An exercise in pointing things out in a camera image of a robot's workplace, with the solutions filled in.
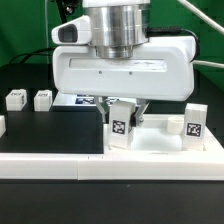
black surface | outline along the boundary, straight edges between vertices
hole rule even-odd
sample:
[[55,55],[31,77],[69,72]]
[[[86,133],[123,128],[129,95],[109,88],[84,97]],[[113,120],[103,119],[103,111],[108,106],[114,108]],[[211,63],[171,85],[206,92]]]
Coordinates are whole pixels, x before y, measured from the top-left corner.
[[4,224],[223,224],[221,182],[0,185]]
[[0,67],[0,93],[9,88],[49,88],[49,67],[42,64],[9,64]]
[[9,112],[0,152],[103,153],[98,112]]

small white block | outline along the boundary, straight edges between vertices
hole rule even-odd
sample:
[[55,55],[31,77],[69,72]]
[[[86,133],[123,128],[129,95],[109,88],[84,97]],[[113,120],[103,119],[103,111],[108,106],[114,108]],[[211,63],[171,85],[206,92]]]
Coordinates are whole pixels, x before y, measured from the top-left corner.
[[135,103],[116,101],[110,107],[108,140],[110,146],[127,149],[133,141],[131,115],[135,112]]
[[6,127],[5,127],[5,117],[0,116],[0,138],[5,133]]
[[6,97],[7,111],[21,111],[27,103],[25,89],[12,90]]
[[184,118],[172,116],[168,118],[167,132],[171,135],[181,135],[184,129]]
[[52,105],[52,91],[43,90],[38,91],[34,97],[34,110],[35,111],[49,111]]
[[183,133],[183,150],[203,151],[207,105],[187,104]]

silver cylinder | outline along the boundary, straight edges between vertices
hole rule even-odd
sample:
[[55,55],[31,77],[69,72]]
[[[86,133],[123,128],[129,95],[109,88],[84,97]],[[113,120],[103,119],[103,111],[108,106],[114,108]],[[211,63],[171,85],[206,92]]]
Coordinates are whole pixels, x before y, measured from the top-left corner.
[[132,57],[133,45],[147,41],[149,4],[86,8],[91,18],[92,41],[101,58]]

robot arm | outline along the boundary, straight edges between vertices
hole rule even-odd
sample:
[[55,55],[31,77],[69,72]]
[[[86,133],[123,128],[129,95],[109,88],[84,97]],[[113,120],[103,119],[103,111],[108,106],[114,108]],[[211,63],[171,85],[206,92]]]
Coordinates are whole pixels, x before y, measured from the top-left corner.
[[68,94],[148,100],[186,100],[194,89],[193,37],[148,38],[150,0],[84,0],[85,15],[56,27],[52,38],[55,84]]

rounded white casing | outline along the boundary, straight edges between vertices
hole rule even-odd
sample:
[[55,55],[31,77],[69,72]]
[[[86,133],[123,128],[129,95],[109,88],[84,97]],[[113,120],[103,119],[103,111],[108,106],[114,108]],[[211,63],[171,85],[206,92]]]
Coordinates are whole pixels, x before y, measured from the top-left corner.
[[150,0],[83,0],[83,8],[150,4]]

